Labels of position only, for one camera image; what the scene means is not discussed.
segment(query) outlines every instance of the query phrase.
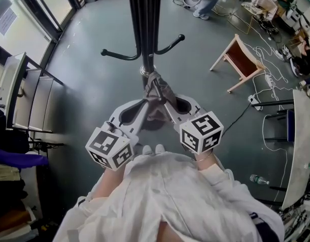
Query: white shirt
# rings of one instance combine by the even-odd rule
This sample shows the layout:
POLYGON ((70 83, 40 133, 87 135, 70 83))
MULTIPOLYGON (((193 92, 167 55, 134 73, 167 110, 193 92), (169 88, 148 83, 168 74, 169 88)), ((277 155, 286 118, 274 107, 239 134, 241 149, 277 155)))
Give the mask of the white shirt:
POLYGON ((258 223, 284 241, 280 216, 216 164, 198 171, 185 155, 141 155, 108 198, 92 199, 98 183, 67 212, 54 242, 151 242, 161 221, 183 241, 262 242, 258 223))

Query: white cable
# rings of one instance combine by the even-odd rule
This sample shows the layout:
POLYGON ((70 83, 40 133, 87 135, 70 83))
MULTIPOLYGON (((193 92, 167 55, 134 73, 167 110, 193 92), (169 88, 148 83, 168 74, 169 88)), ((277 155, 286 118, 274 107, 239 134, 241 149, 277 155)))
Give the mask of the white cable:
MULTIPOLYGON (((263 126, 262 126, 262 135, 263 135, 263 141, 264 141, 264 145, 267 149, 269 149, 270 151, 279 151, 279 150, 282 150, 282 151, 285 151, 285 156, 286 156, 286 162, 285 162, 285 167, 284 167, 284 173, 283 173, 283 176, 282 176, 282 180, 281 180, 281 184, 280 184, 280 187, 282 187, 282 184, 283 184, 283 179, 284 179, 284 176, 285 176, 285 171, 286 171, 286 166, 287 166, 287 151, 283 148, 279 148, 279 149, 276 149, 276 150, 273 150, 269 147, 267 147, 266 145, 266 142, 265 142, 265 138, 264 138, 264 122, 265 122, 265 118, 267 117, 268 115, 264 116, 264 119, 263 119, 263 126)), ((278 193, 279 191, 277 191, 277 194, 275 196, 275 199, 274 199, 274 202, 276 201, 276 198, 278 196, 278 193)))
MULTIPOLYGON (((260 34, 258 31, 256 31, 249 23, 247 23, 247 22, 244 22, 244 23, 247 24, 250 28, 252 28, 252 29, 261 37, 261 39, 267 44, 267 46, 268 46, 268 47, 270 48, 270 50, 271 50, 271 52, 269 53, 269 52, 268 52, 266 49, 264 49, 263 47, 257 46, 257 47, 255 47, 255 48, 253 48, 252 46, 250 46, 250 45, 244 43, 246 46, 250 47, 253 51, 255 51, 256 55, 261 59, 262 65, 266 68, 266 70, 269 71, 269 73, 266 73, 266 70, 264 70, 264 73, 263 73, 263 74, 256 75, 256 76, 254 76, 253 79, 252 79, 252 82, 253 82, 254 87, 255 87, 255 95, 256 95, 256 97, 257 97, 257 100, 258 100, 259 102, 261 102, 260 99, 259 99, 259 97, 258 97, 258 94, 260 94, 260 93, 263 92, 263 91, 270 91, 270 90, 272 90, 272 91, 273 91, 272 98, 275 98, 277 101, 279 101, 279 98, 277 97, 277 95, 276 95, 276 93, 275 93, 275 88, 277 88, 277 89, 279 89, 279 90, 283 90, 283 89, 285 89, 285 90, 293 90, 293 89, 287 89, 287 88, 284 88, 284 87, 283 87, 283 88, 279 88, 279 87, 276 86, 275 82, 271 79, 273 83, 272 83, 272 86, 270 87, 270 89, 265 89, 265 90, 262 90, 262 91, 260 91, 260 92, 257 92, 254 79, 255 79, 255 77, 257 77, 257 76, 265 75, 265 80, 266 80, 266 75, 270 75, 271 77, 273 77, 273 78, 275 79, 275 81, 280 81, 281 79, 283 79, 283 81, 284 81, 285 83, 288 83, 288 80, 282 75, 281 70, 280 70, 276 65, 274 65, 271 61, 268 61, 268 60, 265 59, 263 50, 264 50, 269 56, 272 56, 272 55, 274 54, 278 59, 280 59, 280 58, 277 56, 275 49, 274 49, 273 47, 271 47, 271 46, 266 42, 266 40, 263 39, 263 37, 261 36, 261 34, 260 34), (266 62, 269 62, 270 64, 272 64, 272 65, 278 70, 278 72, 280 73, 280 76, 281 76, 281 77, 277 79, 277 78, 272 74, 271 70, 270 70, 268 67, 266 67, 266 66, 264 65, 263 60, 266 61, 266 62)), ((279 150, 283 150, 283 151, 285 151, 285 156, 286 156, 286 162, 285 162, 285 167, 284 167, 284 173, 283 173, 283 176, 282 176, 282 179, 281 179, 281 184, 280 184, 280 187, 281 187, 282 184, 283 184, 283 179, 284 179, 284 176, 285 176, 285 171, 286 171, 286 166, 287 166, 287 151, 284 150, 284 149, 282 149, 282 148, 279 148, 279 149, 276 149, 276 150, 272 150, 271 148, 267 147, 266 142, 265 142, 265 139, 264 139, 264 123, 265 123, 265 118, 266 118, 267 116, 268 116, 268 115, 266 115, 266 116, 264 117, 264 119, 263 119, 263 127, 262 127, 262 135, 263 135, 264 145, 265 145, 265 147, 266 147, 267 149, 269 149, 270 151, 276 152, 276 151, 279 151, 279 150)), ((277 199, 277 197, 278 197, 278 194, 279 194, 279 191, 277 191, 277 194, 276 194, 276 196, 275 196, 274 202, 276 201, 276 199, 277 199)))

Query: water bottle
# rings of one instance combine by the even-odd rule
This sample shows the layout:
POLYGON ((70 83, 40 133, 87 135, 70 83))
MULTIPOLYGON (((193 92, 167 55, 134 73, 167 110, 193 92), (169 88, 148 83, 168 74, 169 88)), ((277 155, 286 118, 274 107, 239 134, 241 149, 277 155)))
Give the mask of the water bottle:
POLYGON ((254 183, 257 183, 259 185, 268 185, 270 183, 264 177, 259 176, 259 175, 251 175, 250 176, 250 181, 252 181, 254 183))

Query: white sleeve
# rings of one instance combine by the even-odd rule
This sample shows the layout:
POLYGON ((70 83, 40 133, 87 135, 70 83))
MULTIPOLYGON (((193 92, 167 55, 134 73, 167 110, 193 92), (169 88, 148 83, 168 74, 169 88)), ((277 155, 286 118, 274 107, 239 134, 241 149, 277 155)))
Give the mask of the white sleeve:
POLYGON ((200 171, 200 173, 204 175, 222 198, 245 210, 257 228, 263 221, 274 231, 279 241, 284 241, 285 230, 281 217, 252 197, 246 185, 234 180, 231 170, 222 171, 214 164, 210 168, 200 171))
POLYGON ((79 197, 76 205, 68 210, 65 217, 63 218, 63 221, 61 223, 61 226, 58 229, 58 232, 56 233, 53 242, 68 242, 70 241, 68 238, 68 231, 78 229, 80 226, 82 226, 85 222, 85 220, 98 208, 102 206, 102 204, 105 202, 107 197, 105 198, 95 198, 91 199, 91 194, 87 197, 79 197))

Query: black coat rack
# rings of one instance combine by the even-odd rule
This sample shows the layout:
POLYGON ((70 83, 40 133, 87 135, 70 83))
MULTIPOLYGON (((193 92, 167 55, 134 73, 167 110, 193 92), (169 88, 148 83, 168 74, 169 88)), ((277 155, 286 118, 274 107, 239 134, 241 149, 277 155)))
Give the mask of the black coat rack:
MULTIPOLYGON (((130 10, 134 28, 134 36, 136 42, 137 53, 134 56, 126 56, 103 49, 101 55, 108 55, 122 60, 136 60, 142 55, 143 57, 143 83, 147 83, 148 76, 155 71, 154 54, 165 54, 170 51, 185 36, 180 34, 169 46, 162 50, 158 50, 158 36, 160 24, 160 7, 161 0, 129 0, 130 10)), ((153 81, 159 101, 165 103, 166 100, 162 95, 162 91, 157 80, 153 81)))

